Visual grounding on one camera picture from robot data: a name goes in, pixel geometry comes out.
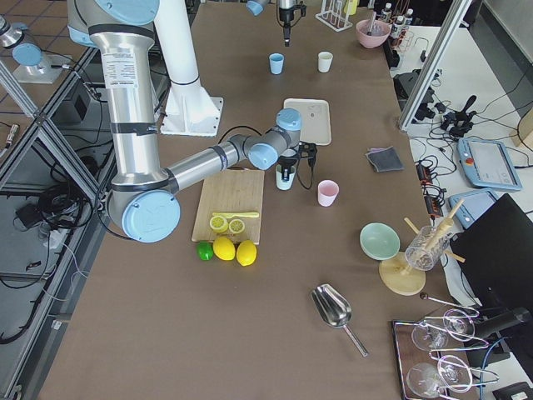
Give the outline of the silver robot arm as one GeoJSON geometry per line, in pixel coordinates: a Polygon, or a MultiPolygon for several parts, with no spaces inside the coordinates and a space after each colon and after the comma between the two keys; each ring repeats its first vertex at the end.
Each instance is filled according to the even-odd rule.
{"type": "Polygon", "coordinates": [[[106,210],[131,239],[154,243],[179,223],[176,194],[241,160],[266,170],[297,149],[301,114],[284,108],[260,137],[235,135],[170,167],[159,162],[149,49],[159,43],[171,89],[164,130],[210,136],[221,102],[200,81],[186,5],[182,1],[71,1],[71,39],[101,53],[117,160],[106,210]]]}
{"type": "Polygon", "coordinates": [[[284,46],[289,47],[291,44],[291,29],[306,16],[306,4],[297,0],[249,0],[247,1],[248,11],[258,16],[267,9],[271,3],[276,5],[276,21],[282,27],[284,46]]]}

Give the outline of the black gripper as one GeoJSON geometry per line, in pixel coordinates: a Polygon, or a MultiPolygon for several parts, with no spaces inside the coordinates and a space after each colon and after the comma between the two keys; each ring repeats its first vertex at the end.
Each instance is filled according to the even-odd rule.
{"type": "Polygon", "coordinates": [[[289,181],[291,176],[291,166],[297,164],[302,159],[306,159],[310,167],[316,163],[316,144],[300,142],[298,149],[292,149],[293,154],[289,156],[280,156],[278,163],[281,165],[281,180],[289,181]]]}
{"type": "Polygon", "coordinates": [[[278,8],[277,21],[281,27],[283,27],[284,45],[289,46],[291,40],[291,27],[298,23],[298,21],[306,16],[305,7],[291,7],[291,8],[278,8]],[[295,12],[298,11],[300,16],[296,21],[295,12]]]}

